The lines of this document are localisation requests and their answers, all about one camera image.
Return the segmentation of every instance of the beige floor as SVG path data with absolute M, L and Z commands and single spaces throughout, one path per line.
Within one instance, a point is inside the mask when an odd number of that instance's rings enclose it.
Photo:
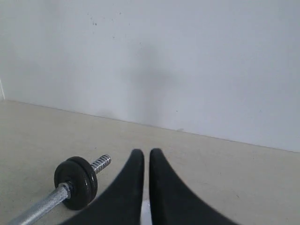
M 99 176 L 101 193 L 130 151 L 145 154 L 148 198 L 151 148 L 163 149 L 178 175 L 203 200 L 243 225 L 299 225 L 300 154 L 178 131 L 146 127 L 17 102 L 0 102 L 0 221 L 53 190 L 53 172 L 68 157 L 112 164 Z M 62 205 L 37 224 L 73 215 Z

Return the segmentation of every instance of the floor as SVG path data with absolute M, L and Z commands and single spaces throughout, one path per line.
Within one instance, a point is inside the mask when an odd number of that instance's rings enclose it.
M 298 225 L 300 154 L 180 131 L 109 120 L 18 102 L 0 102 L 0 222 L 53 190 L 56 166 L 71 156 L 112 164 L 98 175 L 99 194 L 133 148 L 162 148 L 177 174 L 203 200 L 242 225 Z M 63 205 L 36 224 L 72 216 Z

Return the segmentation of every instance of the dumbbell handle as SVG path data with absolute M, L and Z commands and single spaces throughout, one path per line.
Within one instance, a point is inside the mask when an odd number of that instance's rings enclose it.
M 103 155 L 91 164 L 91 167 L 95 173 L 99 173 L 106 168 L 110 162 L 111 157 L 109 155 Z M 8 225 L 31 225 L 37 222 L 41 217 L 50 212 L 55 206 L 62 201 L 71 197 L 71 184 L 61 183 L 52 191 L 45 199 L 34 204 L 30 209 L 11 220 Z

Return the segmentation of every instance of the dumbbell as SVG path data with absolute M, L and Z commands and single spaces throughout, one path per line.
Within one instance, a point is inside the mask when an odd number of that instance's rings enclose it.
M 45 199 L 11 220 L 8 225 L 31 225 L 61 202 L 70 210 L 81 210 L 96 196 L 96 174 L 111 163 L 109 155 L 103 155 L 92 164 L 75 156 L 59 164 L 54 173 L 55 190 Z

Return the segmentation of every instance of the black weight plate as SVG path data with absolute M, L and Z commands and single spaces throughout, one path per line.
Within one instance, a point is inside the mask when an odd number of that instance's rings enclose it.
M 96 173 L 95 173 L 93 167 L 90 165 L 90 163 L 88 161 L 86 161 L 84 158 L 81 158 L 79 156 L 74 156 L 74 157 L 68 158 L 67 160 L 76 162 L 87 173 L 87 175 L 90 179 L 90 184 L 91 184 L 91 192 L 92 192 L 91 201 L 93 201 L 93 199 L 96 197 L 97 190 L 98 190 L 97 176 L 96 176 Z
M 73 190 L 71 198 L 63 201 L 71 210 L 81 210 L 90 203 L 91 184 L 86 172 L 80 165 L 73 161 L 64 161 L 56 168 L 54 173 L 54 185 L 57 188 L 60 183 L 71 182 Z

